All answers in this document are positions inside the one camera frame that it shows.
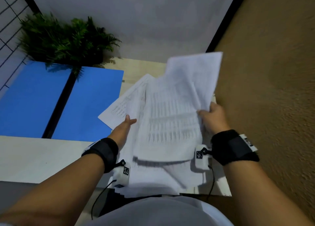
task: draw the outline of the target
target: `green plant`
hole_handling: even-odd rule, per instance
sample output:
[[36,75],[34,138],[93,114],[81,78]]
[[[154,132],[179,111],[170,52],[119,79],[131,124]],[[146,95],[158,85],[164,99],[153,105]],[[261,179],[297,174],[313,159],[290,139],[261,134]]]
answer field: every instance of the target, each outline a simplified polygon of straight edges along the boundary
[[53,15],[28,15],[21,21],[20,44],[33,60],[46,63],[46,67],[63,64],[78,76],[82,66],[103,61],[103,50],[113,51],[121,42],[104,28],[96,27],[91,17],[87,21],[71,20],[60,23]]

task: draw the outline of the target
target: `blue folder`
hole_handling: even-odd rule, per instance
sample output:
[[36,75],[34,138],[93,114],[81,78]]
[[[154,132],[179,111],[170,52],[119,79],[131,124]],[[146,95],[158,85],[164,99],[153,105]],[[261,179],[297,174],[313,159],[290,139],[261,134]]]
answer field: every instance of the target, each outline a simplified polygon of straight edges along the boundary
[[97,117],[120,93],[122,70],[84,67],[74,84],[52,139],[97,141],[111,129]]
[[0,135],[41,138],[70,75],[29,62],[0,99]]

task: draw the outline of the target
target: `right hand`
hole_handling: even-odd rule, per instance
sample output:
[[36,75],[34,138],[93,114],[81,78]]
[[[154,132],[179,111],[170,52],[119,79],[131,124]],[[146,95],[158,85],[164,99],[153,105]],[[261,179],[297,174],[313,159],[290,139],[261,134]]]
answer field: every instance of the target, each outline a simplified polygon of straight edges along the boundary
[[202,118],[208,132],[217,134],[231,129],[227,123],[223,107],[214,102],[210,104],[210,112],[198,110],[197,113]]

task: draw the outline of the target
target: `cable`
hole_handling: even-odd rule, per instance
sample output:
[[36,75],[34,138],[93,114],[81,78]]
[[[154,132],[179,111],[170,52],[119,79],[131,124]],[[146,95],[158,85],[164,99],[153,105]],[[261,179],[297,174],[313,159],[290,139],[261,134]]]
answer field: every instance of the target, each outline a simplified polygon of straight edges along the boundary
[[[112,182],[110,182],[106,187],[105,187],[105,189],[107,189],[107,187],[108,186],[110,186],[113,182],[115,182],[115,181],[117,181],[117,180],[113,180]],[[94,205],[95,205],[95,203],[97,202],[97,200],[98,200],[98,198],[100,197],[100,195],[105,191],[105,189],[103,189],[103,191],[99,194],[99,196],[97,196],[97,198],[96,198],[96,200],[95,200],[95,202],[94,202],[94,204],[93,204],[93,206],[92,206],[92,209],[91,209],[91,219],[93,220],[93,208],[94,208]]]
[[212,181],[211,190],[210,190],[210,192],[209,192],[209,194],[208,194],[208,196],[207,196],[207,201],[208,201],[208,199],[209,199],[209,197],[210,197],[210,194],[211,194],[211,192],[212,192],[212,190],[213,190],[213,187],[214,187],[214,185],[215,185],[215,173],[214,173],[213,168],[212,168],[212,162],[211,162],[211,166],[208,165],[208,167],[212,170],[213,181]]

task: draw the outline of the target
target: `wrist strap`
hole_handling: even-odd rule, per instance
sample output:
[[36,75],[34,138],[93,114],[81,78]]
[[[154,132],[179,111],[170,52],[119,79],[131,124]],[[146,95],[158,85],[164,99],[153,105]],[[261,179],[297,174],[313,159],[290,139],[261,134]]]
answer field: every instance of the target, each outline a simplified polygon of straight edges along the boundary
[[235,130],[215,134],[211,143],[213,158],[223,166],[239,160],[259,161],[257,153],[252,151]]
[[117,161],[118,146],[116,142],[110,138],[103,138],[89,145],[81,156],[87,154],[99,155],[105,165],[104,173],[110,172]]

